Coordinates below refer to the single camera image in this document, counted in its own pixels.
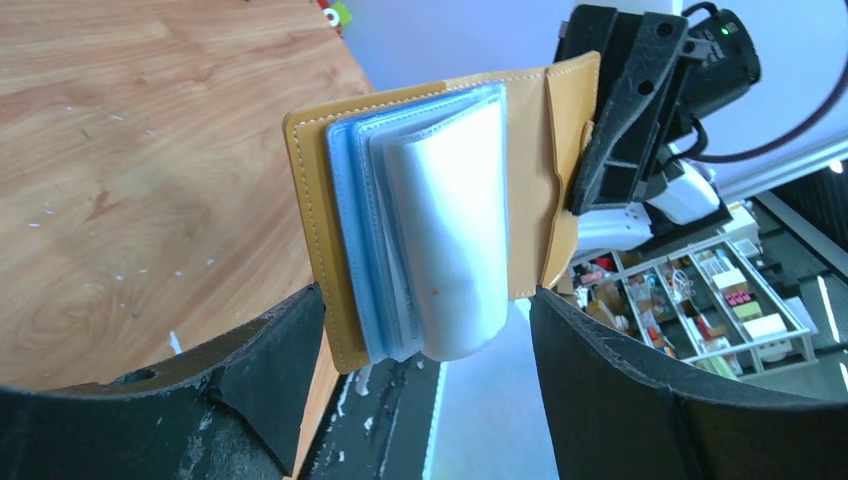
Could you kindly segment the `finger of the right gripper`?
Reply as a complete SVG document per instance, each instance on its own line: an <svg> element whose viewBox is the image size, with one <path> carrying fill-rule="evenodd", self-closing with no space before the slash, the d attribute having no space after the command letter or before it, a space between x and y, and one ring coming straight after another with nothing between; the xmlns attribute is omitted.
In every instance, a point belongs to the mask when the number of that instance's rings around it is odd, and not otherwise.
<svg viewBox="0 0 848 480"><path fill-rule="evenodd" d="M582 215L643 199L672 110L673 77L686 38L682 16L575 11L568 56L601 56L594 127L570 188Z"/></svg>

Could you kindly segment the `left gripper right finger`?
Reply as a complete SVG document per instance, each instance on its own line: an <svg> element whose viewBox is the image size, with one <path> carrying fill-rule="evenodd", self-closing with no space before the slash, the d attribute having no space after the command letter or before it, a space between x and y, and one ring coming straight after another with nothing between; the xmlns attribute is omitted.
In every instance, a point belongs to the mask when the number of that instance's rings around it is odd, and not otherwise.
<svg viewBox="0 0 848 480"><path fill-rule="evenodd" d="M529 322L563 479L843 479L847 406L673 359L540 288Z"/></svg>

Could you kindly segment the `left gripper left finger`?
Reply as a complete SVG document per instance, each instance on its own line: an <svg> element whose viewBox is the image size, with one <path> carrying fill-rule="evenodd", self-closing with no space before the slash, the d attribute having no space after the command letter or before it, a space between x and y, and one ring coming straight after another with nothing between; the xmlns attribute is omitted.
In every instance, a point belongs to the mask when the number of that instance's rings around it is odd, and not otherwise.
<svg viewBox="0 0 848 480"><path fill-rule="evenodd" d="M325 306L317 285L109 383L1 389L5 479L280 479L296 469Z"/></svg>

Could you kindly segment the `yellow leather card holder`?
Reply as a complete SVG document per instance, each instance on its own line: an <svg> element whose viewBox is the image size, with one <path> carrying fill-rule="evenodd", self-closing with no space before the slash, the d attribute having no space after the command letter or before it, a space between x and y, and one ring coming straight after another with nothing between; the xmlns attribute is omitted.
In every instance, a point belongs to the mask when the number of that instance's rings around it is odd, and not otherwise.
<svg viewBox="0 0 848 480"><path fill-rule="evenodd" d="M568 188L601 57L288 113L282 131L333 362L469 356L578 247Z"/></svg>

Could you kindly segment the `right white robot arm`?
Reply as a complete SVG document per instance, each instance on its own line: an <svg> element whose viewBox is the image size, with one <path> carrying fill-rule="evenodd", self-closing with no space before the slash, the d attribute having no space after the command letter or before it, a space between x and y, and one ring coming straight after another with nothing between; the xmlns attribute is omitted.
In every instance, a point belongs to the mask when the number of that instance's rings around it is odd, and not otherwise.
<svg viewBox="0 0 848 480"><path fill-rule="evenodd" d="M557 60L600 56L592 137L565 193L579 221L578 251L672 250L711 236L731 215L694 166L707 147L703 120L761 77L738 16L627 13L580 5L560 30Z"/></svg>

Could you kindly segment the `storage shelf with boxes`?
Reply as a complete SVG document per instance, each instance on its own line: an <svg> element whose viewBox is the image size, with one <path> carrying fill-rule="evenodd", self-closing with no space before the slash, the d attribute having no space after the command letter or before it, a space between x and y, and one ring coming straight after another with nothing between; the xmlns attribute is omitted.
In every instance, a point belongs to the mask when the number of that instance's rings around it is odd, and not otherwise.
<svg viewBox="0 0 848 480"><path fill-rule="evenodd" d="M562 289L600 321L658 352L732 380L813 365L813 331L725 235L650 260L575 259Z"/></svg>

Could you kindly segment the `colourful toy car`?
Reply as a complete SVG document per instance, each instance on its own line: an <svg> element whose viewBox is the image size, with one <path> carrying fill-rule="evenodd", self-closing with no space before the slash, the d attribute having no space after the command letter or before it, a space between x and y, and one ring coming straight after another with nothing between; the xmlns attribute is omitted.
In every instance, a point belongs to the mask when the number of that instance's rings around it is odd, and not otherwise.
<svg viewBox="0 0 848 480"><path fill-rule="evenodd" d="M352 21L352 14L343 1L316 0L316 3L332 27L342 28Z"/></svg>

